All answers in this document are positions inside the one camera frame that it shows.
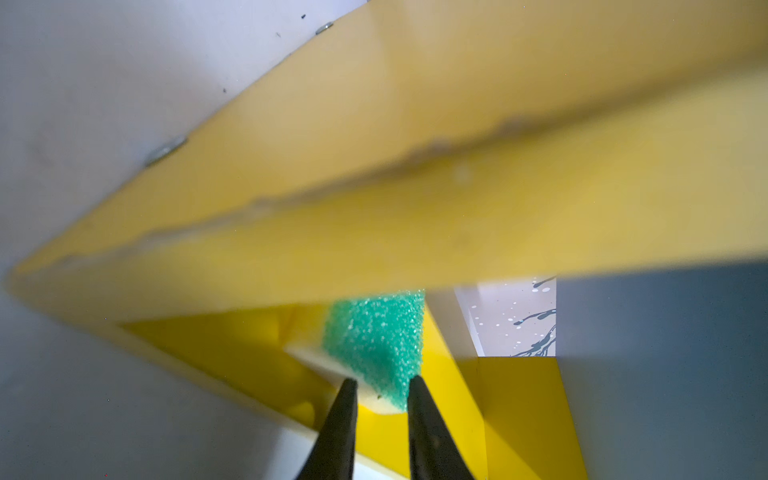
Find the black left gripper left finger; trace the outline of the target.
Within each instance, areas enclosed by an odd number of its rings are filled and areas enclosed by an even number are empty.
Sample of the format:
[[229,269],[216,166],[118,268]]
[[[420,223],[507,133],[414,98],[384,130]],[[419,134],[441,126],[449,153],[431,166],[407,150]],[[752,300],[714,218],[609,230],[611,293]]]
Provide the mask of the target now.
[[345,379],[296,480],[351,480],[355,465],[358,383]]

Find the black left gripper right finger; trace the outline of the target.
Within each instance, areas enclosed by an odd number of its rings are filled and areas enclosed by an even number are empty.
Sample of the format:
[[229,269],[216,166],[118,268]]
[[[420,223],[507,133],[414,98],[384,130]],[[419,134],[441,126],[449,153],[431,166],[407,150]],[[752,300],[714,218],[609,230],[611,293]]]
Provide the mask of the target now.
[[410,474],[414,480],[474,480],[421,376],[407,399]]

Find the green topped sponge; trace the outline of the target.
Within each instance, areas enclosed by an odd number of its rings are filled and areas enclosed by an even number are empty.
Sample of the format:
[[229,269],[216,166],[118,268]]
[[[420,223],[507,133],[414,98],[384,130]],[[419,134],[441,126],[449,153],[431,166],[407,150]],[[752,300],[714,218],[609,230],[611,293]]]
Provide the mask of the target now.
[[425,292],[402,291],[299,307],[284,351],[338,387],[358,383],[358,402],[376,414],[407,410],[423,363]]

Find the yellow shelf unit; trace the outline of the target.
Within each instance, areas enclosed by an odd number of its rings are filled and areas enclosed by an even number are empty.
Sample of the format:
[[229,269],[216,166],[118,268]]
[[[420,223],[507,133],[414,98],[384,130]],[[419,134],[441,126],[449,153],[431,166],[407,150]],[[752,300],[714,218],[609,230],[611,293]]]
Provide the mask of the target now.
[[298,304],[766,255],[765,2],[373,1],[7,288],[311,435]]

